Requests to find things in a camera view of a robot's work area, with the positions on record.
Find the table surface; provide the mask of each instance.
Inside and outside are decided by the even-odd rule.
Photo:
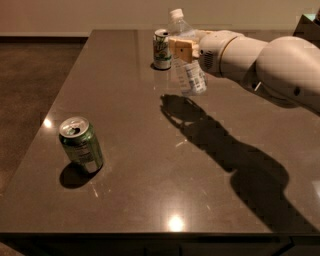
[[[92,32],[0,201],[0,232],[317,233],[320,118],[210,75],[185,99],[173,70],[151,67],[152,36]],[[58,140],[78,115],[105,160],[91,178]]]

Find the soda can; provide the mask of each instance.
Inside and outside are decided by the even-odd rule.
[[[153,36],[153,65],[156,69],[166,70],[171,67],[169,51],[169,33],[166,29],[158,29]]]
[[[93,126],[80,116],[65,120],[59,128],[59,140],[71,162],[88,173],[101,169],[103,158]]]

